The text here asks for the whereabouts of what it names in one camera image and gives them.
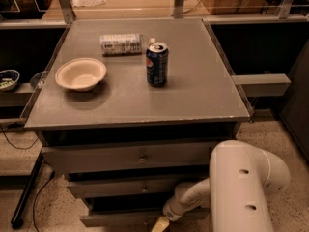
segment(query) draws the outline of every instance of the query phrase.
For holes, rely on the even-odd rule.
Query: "white bowl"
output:
[[[101,82],[105,75],[106,67],[98,59],[77,58],[61,66],[55,79],[63,88],[89,91]]]
[[[18,83],[20,74],[16,70],[0,72],[0,92],[12,90]]]

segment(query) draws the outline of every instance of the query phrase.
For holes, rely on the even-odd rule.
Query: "dark blue can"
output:
[[[151,43],[146,51],[147,81],[162,86],[167,80],[168,48],[166,43]]]

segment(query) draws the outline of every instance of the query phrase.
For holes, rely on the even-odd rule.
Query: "can top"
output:
[[[167,49],[167,45],[166,43],[151,43],[148,46],[148,49],[152,52],[160,53]]]

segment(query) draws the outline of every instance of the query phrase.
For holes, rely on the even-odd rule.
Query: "table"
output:
[[[249,119],[205,23],[165,18],[72,24],[25,129],[38,133],[46,161],[89,208],[81,218],[86,226],[155,222],[175,185],[207,177],[211,149]],[[128,33],[168,45],[165,86],[147,83],[147,41],[140,55],[102,56],[100,35]],[[107,77],[91,92],[55,83],[58,68],[79,57],[107,67]]]

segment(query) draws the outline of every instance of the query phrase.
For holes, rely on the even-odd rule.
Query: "gray tabletop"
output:
[[[168,81],[150,86],[147,44],[134,56],[102,56],[99,36],[140,33],[170,50]],[[55,73],[69,60],[91,57],[107,67],[93,91],[61,88]],[[25,125],[33,130],[248,120],[249,113],[203,22],[191,19],[76,20]]]

